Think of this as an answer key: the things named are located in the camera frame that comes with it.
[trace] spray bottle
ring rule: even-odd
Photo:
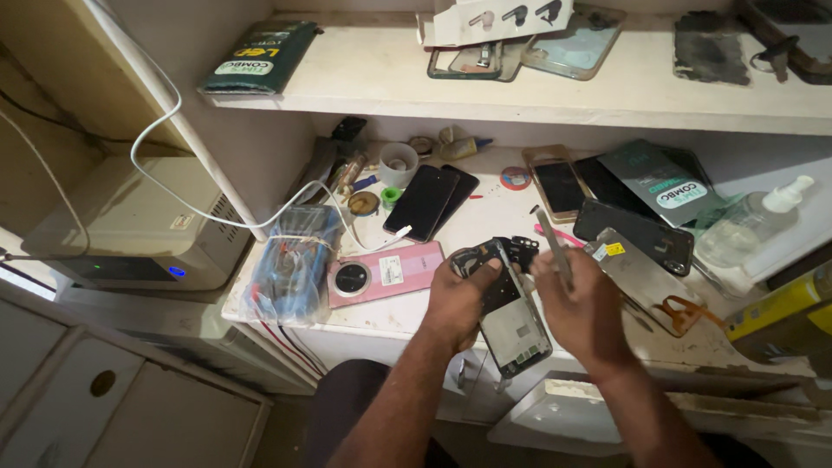
[[[811,177],[800,176],[770,193],[746,195],[702,234],[696,256],[721,268],[742,265],[769,239],[797,224],[796,207],[813,183]]]

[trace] green packet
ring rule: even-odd
[[[312,43],[317,27],[311,21],[256,22],[198,91],[202,94],[283,92]]]

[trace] shelf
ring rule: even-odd
[[[832,87],[692,82],[672,73],[672,16],[631,14],[598,74],[580,82],[525,67],[511,83],[434,80],[412,13],[283,13],[316,37],[283,95],[212,96],[218,107],[614,127],[832,135]],[[762,50],[742,38],[745,57]]]

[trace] pink phone back cover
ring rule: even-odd
[[[399,256],[404,281],[399,284],[382,286],[382,272],[379,260],[388,256]],[[376,299],[384,299],[385,297],[427,289],[433,280],[433,272],[444,260],[445,257],[442,254],[442,247],[437,241],[379,251],[367,255],[345,256],[338,261],[333,261],[332,265],[329,266],[329,273],[327,274],[329,307],[336,309],[338,307],[361,304],[363,302],[375,301]],[[338,271],[339,266],[347,261],[364,263],[370,270],[371,281],[367,291],[353,297],[339,295],[335,292],[333,286],[335,272]]]

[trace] earbuds box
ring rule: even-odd
[[[458,47],[567,28],[572,0],[435,0],[434,13],[416,13],[418,41]]]

